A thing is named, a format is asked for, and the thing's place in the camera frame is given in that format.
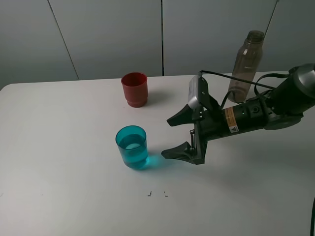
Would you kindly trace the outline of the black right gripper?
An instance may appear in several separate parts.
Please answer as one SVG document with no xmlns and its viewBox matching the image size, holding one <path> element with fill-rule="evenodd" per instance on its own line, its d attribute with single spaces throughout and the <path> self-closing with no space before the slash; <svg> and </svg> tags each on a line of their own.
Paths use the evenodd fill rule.
<svg viewBox="0 0 315 236">
<path fill-rule="evenodd" d="M 207 143 L 212 140 L 247 133 L 264 128 L 267 115 L 260 102 L 246 102 L 218 112 L 214 119 L 209 111 L 202 112 L 203 119 L 196 122 L 195 109 L 188 104 L 178 113 L 167 119 L 170 126 L 194 124 L 193 148 L 188 142 L 163 150 L 165 159 L 174 159 L 190 164 L 205 163 Z"/>
</svg>

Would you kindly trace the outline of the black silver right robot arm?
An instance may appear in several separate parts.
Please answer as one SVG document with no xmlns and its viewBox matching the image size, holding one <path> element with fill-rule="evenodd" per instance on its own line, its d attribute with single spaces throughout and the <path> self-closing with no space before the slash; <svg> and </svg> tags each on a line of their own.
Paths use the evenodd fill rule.
<svg viewBox="0 0 315 236">
<path fill-rule="evenodd" d="M 201 70 L 189 83 L 189 102 L 167 120 L 170 126 L 193 124 L 190 142 L 162 151 L 165 159 L 185 161 L 194 165 L 205 162 L 207 143 L 211 140 L 247 133 L 255 130 L 278 130 L 299 123 L 303 113 L 315 105 L 315 65 L 294 67 L 286 74 L 269 73 L 266 77 L 283 78 L 276 88 L 248 82 L 255 87 L 255 97 L 237 106 L 225 108 L 208 91 L 208 83 Z"/>
</svg>

